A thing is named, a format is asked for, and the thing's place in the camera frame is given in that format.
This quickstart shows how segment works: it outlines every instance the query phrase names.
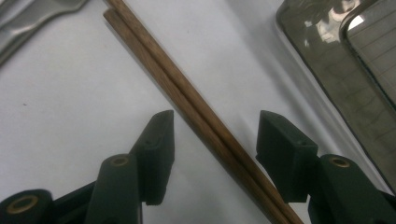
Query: brown chopstick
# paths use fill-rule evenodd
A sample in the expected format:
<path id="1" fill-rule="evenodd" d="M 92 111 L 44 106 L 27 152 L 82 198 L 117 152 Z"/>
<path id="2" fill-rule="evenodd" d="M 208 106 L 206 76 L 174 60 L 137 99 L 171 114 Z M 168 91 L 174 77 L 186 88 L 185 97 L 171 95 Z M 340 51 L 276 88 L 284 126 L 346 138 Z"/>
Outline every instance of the brown chopstick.
<path id="1" fill-rule="evenodd" d="M 108 11 L 106 13 L 107 20 L 115 29 L 116 26 L 119 27 L 116 31 L 124 39 L 125 43 L 134 51 L 150 73 L 156 76 L 154 78 L 156 78 L 157 82 L 170 95 L 183 113 L 190 118 L 194 127 L 212 145 L 223 162 L 231 168 L 242 184 L 247 187 L 254 197 L 258 197 L 258 201 L 264 201 L 264 203 L 259 202 L 259 204 L 266 209 L 267 216 L 274 217 L 271 219 L 277 220 L 276 223 L 302 223 L 291 208 L 281 201 L 277 191 L 260 169 L 257 166 L 254 167 L 254 161 L 237 143 L 231 133 L 149 35 L 143 25 L 135 18 L 129 8 L 121 1 L 110 0 L 109 2 L 117 9 L 122 18 L 114 11 Z M 264 185 L 262 180 L 257 180 L 257 175 L 264 180 Z"/>

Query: metal rivet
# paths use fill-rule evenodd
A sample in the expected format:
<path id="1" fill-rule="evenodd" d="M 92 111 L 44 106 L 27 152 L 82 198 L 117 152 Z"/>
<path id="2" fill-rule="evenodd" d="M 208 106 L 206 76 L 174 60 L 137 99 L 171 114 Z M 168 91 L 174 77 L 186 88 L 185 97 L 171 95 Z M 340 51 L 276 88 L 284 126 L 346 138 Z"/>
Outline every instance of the metal rivet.
<path id="1" fill-rule="evenodd" d="M 129 162 L 128 157 L 125 156 L 119 156 L 111 160 L 111 165 L 112 166 L 123 166 Z"/>
<path id="2" fill-rule="evenodd" d="M 19 214 L 25 212 L 38 203 L 38 197 L 35 195 L 24 195 L 19 199 L 12 202 L 7 207 L 7 212 L 9 214 Z"/>
<path id="3" fill-rule="evenodd" d="M 330 162 L 331 162 L 333 165 L 336 165 L 336 166 L 342 167 L 342 168 L 347 168 L 347 167 L 350 166 L 349 161 L 346 161 L 346 160 L 344 160 L 344 159 L 342 159 L 342 158 L 339 158 L 339 157 L 331 157 L 331 158 L 330 158 Z"/>

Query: chopsticks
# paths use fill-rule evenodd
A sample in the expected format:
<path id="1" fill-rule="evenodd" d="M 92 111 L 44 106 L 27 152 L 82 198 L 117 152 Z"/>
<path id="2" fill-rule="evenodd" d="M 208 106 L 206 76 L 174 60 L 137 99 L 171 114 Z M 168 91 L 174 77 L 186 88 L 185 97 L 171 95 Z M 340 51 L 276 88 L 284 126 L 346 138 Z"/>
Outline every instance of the chopsticks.
<path id="1" fill-rule="evenodd" d="M 133 12 L 121 0 L 108 3 L 115 9 L 107 21 L 270 220 L 303 223 Z"/>

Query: white table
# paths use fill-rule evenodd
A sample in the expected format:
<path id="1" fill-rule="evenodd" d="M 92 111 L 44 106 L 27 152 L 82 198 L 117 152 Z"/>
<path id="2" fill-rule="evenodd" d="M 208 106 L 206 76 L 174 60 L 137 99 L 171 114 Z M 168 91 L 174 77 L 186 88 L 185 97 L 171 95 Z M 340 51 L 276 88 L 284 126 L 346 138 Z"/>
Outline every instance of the white table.
<path id="1" fill-rule="evenodd" d="M 261 110 L 356 161 L 385 189 L 339 116 L 282 42 L 281 0 L 128 0 L 251 157 Z M 0 68 L 0 200 L 48 189 L 59 198 L 126 153 L 149 119 L 176 109 L 91 0 L 39 30 Z M 176 160 L 163 204 L 145 223 L 269 223 L 175 113 Z M 292 204 L 309 223 L 306 204 Z"/>

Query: clamp jaw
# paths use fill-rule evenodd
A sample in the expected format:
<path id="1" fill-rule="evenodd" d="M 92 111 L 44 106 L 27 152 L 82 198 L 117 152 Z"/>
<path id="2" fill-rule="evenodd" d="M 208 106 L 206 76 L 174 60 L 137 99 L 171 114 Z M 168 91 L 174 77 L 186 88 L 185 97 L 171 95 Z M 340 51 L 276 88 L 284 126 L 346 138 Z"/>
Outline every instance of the clamp jaw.
<path id="1" fill-rule="evenodd" d="M 0 223 L 142 223 L 141 203 L 160 204 L 175 159 L 174 114 L 156 114 L 129 154 L 103 161 L 97 180 L 60 199 L 26 190 L 0 203 Z"/>
<path id="2" fill-rule="evenodd" d="M 352 160 L 318 157 L 318 146 L 284 117 L 262 111 L 256 159 L 285 203 L 305 203 L 313 224 L 396 223 L 396 200 Z"/>

